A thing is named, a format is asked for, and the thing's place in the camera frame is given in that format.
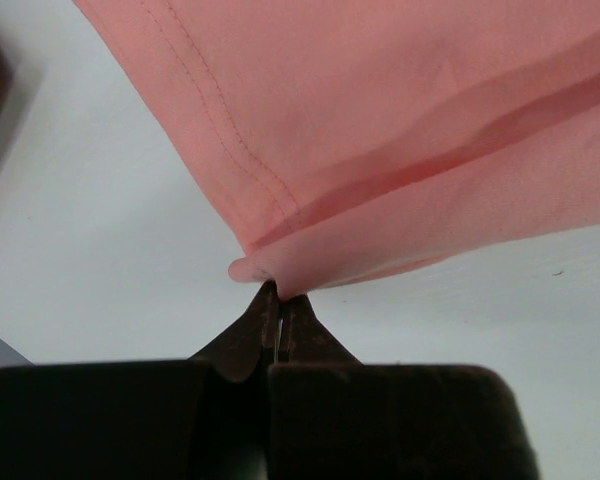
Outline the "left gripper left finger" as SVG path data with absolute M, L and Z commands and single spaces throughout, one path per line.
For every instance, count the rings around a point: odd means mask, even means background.
M 264 333 L 246 311 L 186 360 L 0 368 L 0 479 L 197 479 L 269 427 Z

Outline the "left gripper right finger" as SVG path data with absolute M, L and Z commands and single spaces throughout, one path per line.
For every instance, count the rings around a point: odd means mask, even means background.
M 304 296 L 269 372 L 272 479 L 536 479 L 508 384 L 466 364 L 359 362 Z

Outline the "pink t-shirt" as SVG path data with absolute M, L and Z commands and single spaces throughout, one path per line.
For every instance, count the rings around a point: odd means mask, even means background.
M 290 297 L 600 224 L 600 1 L 82 1 Z

